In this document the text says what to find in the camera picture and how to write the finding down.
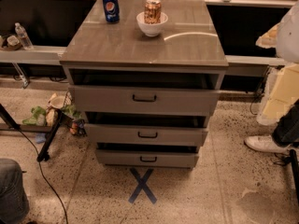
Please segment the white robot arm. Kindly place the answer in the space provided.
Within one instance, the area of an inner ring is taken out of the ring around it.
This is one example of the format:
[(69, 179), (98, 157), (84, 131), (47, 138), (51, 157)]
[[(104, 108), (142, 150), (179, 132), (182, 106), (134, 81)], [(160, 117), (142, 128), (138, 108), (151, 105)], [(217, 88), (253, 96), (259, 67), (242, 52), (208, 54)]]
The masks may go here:
[(275, 48), (277, 56), (290, 63), (299, 63), (299, 0), (281, 21), (260, 36), (256, 45)]

